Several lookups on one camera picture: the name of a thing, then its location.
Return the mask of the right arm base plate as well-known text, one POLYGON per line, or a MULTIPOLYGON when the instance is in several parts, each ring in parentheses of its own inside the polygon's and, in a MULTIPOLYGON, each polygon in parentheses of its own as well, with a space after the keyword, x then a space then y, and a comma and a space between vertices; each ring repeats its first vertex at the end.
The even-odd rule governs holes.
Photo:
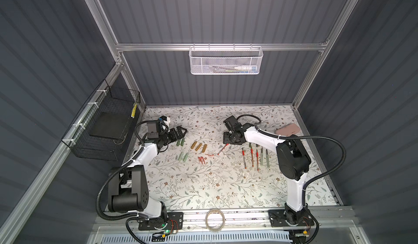
POLYGON ((305 210, 293 211, 292 209, 269 210, 268 218, 272 227, 296 227, 314 226, 312 216, 305 210))

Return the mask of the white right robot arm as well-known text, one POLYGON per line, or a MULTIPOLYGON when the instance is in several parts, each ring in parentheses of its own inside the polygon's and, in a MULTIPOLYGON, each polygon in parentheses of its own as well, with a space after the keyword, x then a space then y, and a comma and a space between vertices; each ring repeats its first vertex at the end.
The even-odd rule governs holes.
POLYGON ((303 186, 311 158, 301 137, 272 134, 259 129, 255 124, 241 124, 235 116, 230 116, 223 123, 228 129, 223 135, 224 144, 243 145, 249 142, 276 152, 280 172, 287 178, 286 206, 294 212, 303 210, 303 186))

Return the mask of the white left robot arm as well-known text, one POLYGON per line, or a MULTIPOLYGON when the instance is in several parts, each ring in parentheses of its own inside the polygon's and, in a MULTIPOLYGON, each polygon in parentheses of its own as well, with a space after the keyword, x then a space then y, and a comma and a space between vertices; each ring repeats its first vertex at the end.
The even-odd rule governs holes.
POLYGON ((169 118, 142 121, 134 128, 138 150, 121 167, 114 169, 104 183, 108 187, 108 209, 119 212, 113 220, 142 217, 146 220, 168 218, 163 202, 150 197, 146 171, 150 163, 163 152, 162 148, 182 140, 187 129, 169 127, 169 118))

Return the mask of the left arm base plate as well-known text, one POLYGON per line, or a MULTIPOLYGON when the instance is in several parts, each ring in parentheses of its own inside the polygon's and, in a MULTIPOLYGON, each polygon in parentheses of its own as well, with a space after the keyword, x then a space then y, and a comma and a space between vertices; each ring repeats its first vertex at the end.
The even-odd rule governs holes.
POLYGON ((140 222, 139 231, 181 230, 184 222, 183 212, 164 212, 161 217, 140 222))

